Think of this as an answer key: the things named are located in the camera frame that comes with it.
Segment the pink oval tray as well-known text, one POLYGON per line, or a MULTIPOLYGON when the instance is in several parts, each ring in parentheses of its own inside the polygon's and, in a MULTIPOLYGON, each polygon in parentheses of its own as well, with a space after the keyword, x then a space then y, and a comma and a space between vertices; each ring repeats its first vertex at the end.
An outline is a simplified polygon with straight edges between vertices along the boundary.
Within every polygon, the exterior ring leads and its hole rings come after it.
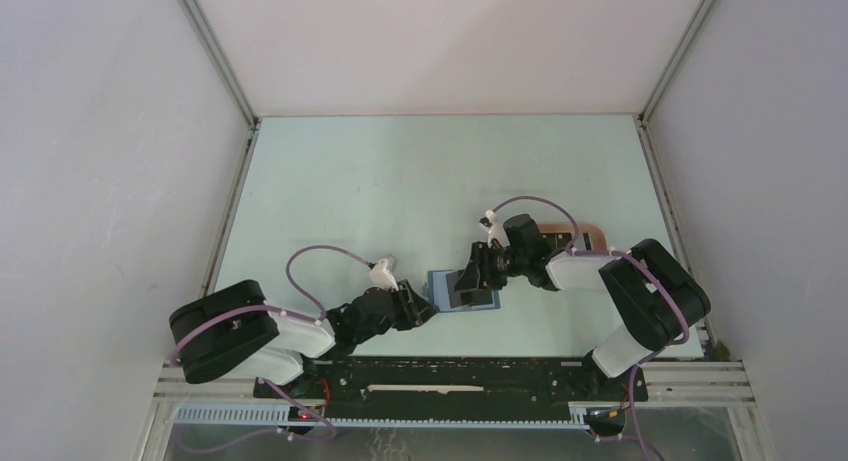
MULTIPOLYGON (((570 223, 540 223, 538 225, 540 233, 551 231, 571 231, 573 238, 576 233, 575 228, 570 223)), ((577 251, 607 251, 608 245, 604 232, 596 225, 591 223, 579 223, 578 230, 580 236, 576 241, 572 239, 571 245, 577 251)))

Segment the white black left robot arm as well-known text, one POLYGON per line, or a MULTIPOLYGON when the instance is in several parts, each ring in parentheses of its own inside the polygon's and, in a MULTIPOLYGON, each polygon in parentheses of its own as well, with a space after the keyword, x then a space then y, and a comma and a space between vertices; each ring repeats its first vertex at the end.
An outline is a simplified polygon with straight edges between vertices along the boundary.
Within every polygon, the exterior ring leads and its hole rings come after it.
POLYGON ((316 384, 308 361, 345 358, 389 331, 421 327, 437 312, 402 280, 395 289, 371 287, 317 319, 267 303, 259 283, 245 280, 170 315, 170 358, 190 384, 239 374, 264 378, 299 398, 316 384))

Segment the blue card holder wallet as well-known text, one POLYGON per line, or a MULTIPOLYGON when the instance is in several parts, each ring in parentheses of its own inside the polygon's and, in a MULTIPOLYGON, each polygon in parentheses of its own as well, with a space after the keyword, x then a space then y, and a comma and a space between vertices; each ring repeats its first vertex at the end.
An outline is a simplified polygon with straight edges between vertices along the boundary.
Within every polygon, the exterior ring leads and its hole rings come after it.
POLYGON ((459 313, 500 308, 500 298, 497 291, 486 289, 458 291, 456 284, 461 274, 460 270, 428 272, 425 284, 427 296, 439 312, 459 313))

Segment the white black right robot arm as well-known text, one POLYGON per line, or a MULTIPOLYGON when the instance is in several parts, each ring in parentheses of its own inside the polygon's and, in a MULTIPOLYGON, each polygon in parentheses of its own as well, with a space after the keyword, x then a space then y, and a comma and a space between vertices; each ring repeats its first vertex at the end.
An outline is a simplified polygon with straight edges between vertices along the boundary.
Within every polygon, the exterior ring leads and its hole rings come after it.
POLYGON ((711 311, 703 288, 657 240, 646 238, 627 251, 579 250, 573 242, 555 246, 527 214, 480 221, 487 239, 475 242, 453 288, 468 294, 503 289, 523 277, 546 291, 603 289, 621 325, 584 358, 585 392, 606 399, 622 374, 672 345, 688 341, 690 329, 711 311))

